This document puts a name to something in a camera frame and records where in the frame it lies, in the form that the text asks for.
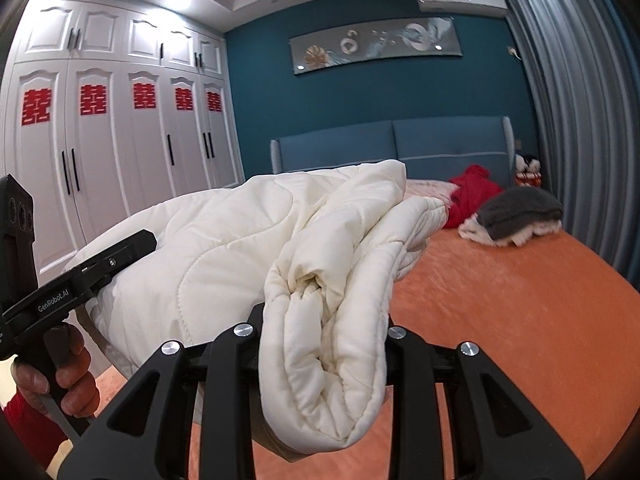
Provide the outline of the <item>person's left hand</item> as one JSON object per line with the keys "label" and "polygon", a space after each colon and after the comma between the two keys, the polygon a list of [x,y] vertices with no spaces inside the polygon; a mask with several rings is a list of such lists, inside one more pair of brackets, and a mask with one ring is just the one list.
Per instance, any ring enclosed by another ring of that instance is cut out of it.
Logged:
{"label": "person's left hand", "polygon": [[[91,356],[77,327],[68,326],[67,341],[70,354],[55,375],[58,385],[66,391],[61,401],[61,410],[66,415],[87,418],[96,412],[100,404],[96,380],[89,372]],[[20,358],[15,358],[11,365],[11,376],[17,391],[26,402],[40,414],[53,419],[41,401],[41,397],[46,396],[50,390],[46,376]]]}

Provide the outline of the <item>red sleeve forearm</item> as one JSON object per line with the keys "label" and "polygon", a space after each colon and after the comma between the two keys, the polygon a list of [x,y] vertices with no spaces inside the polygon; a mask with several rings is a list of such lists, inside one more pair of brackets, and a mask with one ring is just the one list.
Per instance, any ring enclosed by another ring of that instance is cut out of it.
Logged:
{"label": "red sleeve forearm", "polygon": [[63,430],[29,405],[19,391],[6,404],[3,414],[30,456],[47,469],[60,445],[67,440]]}

